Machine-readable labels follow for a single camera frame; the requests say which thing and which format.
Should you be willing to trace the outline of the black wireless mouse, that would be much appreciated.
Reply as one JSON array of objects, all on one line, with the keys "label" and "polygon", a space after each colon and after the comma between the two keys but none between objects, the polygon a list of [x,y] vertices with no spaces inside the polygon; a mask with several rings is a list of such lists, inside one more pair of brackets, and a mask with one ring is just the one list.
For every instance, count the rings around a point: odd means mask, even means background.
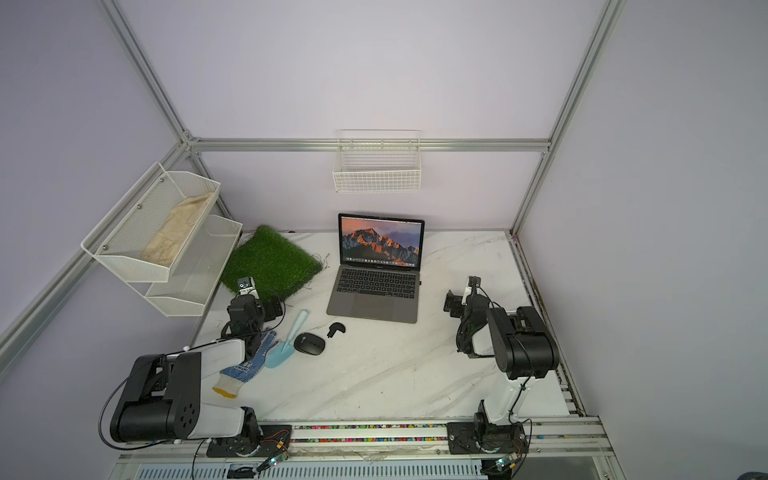
[{"label": "black wireless mouse", "polygon": [[311,356],[319,356],[324,352],[326,342],[318,335],[303,332],[296,336],[293,341],[293,347],[297,352]]}]

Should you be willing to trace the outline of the black mouse battery cover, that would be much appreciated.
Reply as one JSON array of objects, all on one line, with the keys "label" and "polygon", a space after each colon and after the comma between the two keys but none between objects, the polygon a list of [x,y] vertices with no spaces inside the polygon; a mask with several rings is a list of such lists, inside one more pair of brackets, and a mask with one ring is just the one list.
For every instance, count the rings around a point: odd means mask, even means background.
[{"label": "black mouse battery cover", "polygon": [[334,335],[338,332],[345,333],[346,332],[346,326],[340,322],[334,322],[329,326],[329,330],[327,333],[328,338],[333,338]]}]

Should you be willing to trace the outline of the grey laptop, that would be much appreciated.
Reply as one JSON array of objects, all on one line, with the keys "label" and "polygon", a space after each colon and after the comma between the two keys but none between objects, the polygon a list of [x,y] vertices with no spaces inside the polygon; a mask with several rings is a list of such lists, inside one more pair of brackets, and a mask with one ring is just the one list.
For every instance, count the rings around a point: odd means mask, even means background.
[{"label": "grey laptop", "polygon": [[425,222],[340,213],[340,266],[326,314],[415,324]]}]

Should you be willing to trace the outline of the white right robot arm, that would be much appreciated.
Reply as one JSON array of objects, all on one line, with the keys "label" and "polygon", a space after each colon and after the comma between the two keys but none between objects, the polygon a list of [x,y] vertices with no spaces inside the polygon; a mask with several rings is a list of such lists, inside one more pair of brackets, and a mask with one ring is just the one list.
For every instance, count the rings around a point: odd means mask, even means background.
[{"label": "white right robot arm", "polygon": [[450,452],[525,453],[532,430],[524,427],[520,410],[536,384],[560,364],[549,327],[531,306],[505,310],[477,276],[468,278],[462,295],[447,292],[443,310],[460,320],[457,351],[470,359],[492,358],[503,378],[502,388],[479,402],[472,420],[447,424]]}]

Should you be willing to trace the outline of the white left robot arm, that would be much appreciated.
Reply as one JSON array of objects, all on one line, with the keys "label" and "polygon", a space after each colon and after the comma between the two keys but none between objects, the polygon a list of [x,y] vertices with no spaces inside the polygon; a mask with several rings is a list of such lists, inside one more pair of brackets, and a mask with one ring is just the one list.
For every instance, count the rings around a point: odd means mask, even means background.
[{"label": "white left robot arm", "polygon": [[181,440],[214,439],[237,455],[250,455],[268,440],[254,410],[223,407],[202,399],[205,379],[215,393],[234,399],[265,366],[277,346],[269,321],[285,316],[278,297],[241,293],[227,308],[219,339],[169,354],[136,359],[130,374],[107,401],[115,406],[107,427],[97,428],[108,447],[131,451]]}]

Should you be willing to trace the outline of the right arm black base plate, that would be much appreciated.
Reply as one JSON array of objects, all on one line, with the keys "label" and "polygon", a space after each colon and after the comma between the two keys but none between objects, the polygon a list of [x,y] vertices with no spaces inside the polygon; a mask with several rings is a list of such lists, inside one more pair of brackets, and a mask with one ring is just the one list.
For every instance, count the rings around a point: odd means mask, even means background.
[{"label": "right arm black base plate", "polygon": [[528,436],[521,423],[476,426],[472,422],[449,422],[448,448],[451,454],[527,453]]}]

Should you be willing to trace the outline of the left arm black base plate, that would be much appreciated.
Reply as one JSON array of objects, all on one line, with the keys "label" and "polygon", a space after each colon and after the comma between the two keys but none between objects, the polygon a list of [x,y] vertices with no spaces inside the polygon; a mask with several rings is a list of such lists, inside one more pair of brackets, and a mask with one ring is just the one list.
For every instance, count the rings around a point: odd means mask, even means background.
[{"label": "left arm black base plate", "polygon": [[247,435],[215,438],[208,445],[208,458],[271,458],[287,451],[293,428],[288,424],[261,425],[261,434],[254,440]]}]

